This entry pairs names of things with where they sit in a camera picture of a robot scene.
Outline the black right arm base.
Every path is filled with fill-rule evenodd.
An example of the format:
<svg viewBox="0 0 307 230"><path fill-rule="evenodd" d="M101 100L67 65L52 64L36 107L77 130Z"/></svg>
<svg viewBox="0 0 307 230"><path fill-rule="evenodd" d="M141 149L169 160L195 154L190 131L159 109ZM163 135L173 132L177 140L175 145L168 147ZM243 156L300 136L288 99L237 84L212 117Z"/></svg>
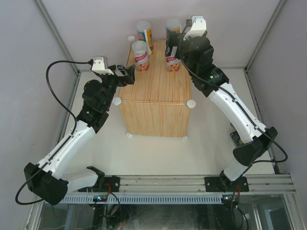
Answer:
<svg viewBox="0 0 307 230"><path fill-rule="evenodd" d="M222 171L219 176L204 177L206 192L233 192L235 188L240 188L241 192L249 192L247 178L239 176L238 179L229 180Z"/></svg>

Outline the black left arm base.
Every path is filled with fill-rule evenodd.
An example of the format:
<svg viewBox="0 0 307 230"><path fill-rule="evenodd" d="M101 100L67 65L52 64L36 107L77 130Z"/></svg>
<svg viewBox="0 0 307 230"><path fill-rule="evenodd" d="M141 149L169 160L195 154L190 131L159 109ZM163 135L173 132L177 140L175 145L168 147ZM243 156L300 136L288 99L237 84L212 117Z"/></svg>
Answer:
<svg viewBox="0 0 307 230"><path fill-rule="evenodd" d="M98 178L95 184L92 186L93 191L98 191L98 189L108 190L110 192L118 192L120 188L120 177L112 175L105 176L105 173L94 166L86 167L91 172L94 172Z"/></svg>

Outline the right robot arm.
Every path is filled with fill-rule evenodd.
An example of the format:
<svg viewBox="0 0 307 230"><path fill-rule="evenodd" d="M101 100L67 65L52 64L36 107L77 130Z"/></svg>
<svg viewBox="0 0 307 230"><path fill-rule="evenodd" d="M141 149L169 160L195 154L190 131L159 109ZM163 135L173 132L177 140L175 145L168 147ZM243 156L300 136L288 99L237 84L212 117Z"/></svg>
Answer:
<svg viewBox="0 0 307 230"><path fill-rule="evenodd" d="M242 145L233 149L234 159L220 173L220 185L226 191L237 186L237 180L272 145L278 132L266 127L244 105L225 73L213 64L214 48L206 35L184 38L184 33L171 34L166 41L165 56L176 48L194 86L225 114L239 134Z"/></svg>

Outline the white red label can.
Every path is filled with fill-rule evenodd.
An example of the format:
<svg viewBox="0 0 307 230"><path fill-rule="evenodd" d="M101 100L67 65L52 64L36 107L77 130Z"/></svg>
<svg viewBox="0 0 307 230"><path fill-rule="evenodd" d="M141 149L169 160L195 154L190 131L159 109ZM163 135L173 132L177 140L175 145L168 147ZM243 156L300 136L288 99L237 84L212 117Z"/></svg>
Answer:
<svg viewBox="0 0 307 230"><path fill-rule="evenodd" d="M138 71L147 71L149 69L149 56L147 52L147 43L144 41L135 41L131 45L136 69Z"/></svg>
<svg viewBox="0 0 307 230"><path fill-rule="evenodd" d="M166 70L168 72L178 72L180 70L180 59L175 56L166 57Z"/></svg>

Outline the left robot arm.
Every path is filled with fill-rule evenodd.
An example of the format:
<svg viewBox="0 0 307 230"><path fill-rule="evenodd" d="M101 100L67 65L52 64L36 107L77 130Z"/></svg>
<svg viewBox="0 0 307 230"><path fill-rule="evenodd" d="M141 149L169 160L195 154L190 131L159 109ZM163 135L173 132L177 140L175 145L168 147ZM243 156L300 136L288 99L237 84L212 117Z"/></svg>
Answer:
<svg viewBox="0 0 307 230"><path fill-rule="evenodd" d="M37 164L24 168L28 189L51 205L56 205L67 193L90 187L96 192L105 187L104 172L88 166L83 172L64 174L77 152L94 137L108 118L112 100L118 87L135 82L135 65L112 65L96 70L100 80L90 80L83 88L83 106L75 124L55 148Z"/></svg>

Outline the blue can with spoon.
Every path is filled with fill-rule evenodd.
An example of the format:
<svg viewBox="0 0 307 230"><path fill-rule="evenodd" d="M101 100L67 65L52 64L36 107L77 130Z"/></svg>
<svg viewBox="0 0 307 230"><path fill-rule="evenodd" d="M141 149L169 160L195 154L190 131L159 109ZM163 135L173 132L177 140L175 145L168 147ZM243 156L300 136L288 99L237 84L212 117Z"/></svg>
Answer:
<svg viewBox="0 0 307 230"><path fill-rule="evenodd" d="M154 45L153 45L151 24L147 21L142 21L136 25L136 29L139 40L142 40L147 44L148 55L153 54Z"/></svg>

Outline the blue rectangular tin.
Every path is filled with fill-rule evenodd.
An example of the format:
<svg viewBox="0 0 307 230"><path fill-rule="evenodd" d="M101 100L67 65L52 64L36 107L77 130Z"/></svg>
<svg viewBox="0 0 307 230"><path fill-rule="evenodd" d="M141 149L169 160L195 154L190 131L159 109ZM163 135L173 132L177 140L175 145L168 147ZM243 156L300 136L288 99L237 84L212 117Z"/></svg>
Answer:
<svg viewBox="0 0 307 230"><path fill-rule="evenodd" d="M240 141L241 141L241 138L240 138L240 135L238 134L238 132L235 130L233 131L231 134L230 134L230 137L232 139L232 141L234 142L234 144L236 146L240 146Z"/></svg>

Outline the blue yellow can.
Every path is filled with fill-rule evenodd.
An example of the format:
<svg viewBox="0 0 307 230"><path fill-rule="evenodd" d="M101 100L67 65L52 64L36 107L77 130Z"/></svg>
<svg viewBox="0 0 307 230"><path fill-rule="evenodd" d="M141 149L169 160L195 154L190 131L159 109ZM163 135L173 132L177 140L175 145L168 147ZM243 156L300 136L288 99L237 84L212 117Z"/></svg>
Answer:
<svg viewBox="0 0 307 230"><path fill-rule="evenodd" d="M169 19L165 25L166 28L166 39L168 40L171 34L180 33L180 21L177 19Z"/></svg>

